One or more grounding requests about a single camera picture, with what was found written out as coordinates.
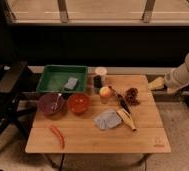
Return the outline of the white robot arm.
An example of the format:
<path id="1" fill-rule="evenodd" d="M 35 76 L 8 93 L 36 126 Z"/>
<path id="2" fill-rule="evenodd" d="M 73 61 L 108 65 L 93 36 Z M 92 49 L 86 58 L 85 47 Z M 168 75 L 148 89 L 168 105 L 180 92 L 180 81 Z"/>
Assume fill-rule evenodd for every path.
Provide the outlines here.
<path id="1" fill-rule="evenodd" d="M 148 84 L 150 90 L 159 90 L 167 87 L 167 93 L 172 94 L 189 85 L 189 53 L 184 63 L 171 69 L 164 77 L 157 77 Z"/>

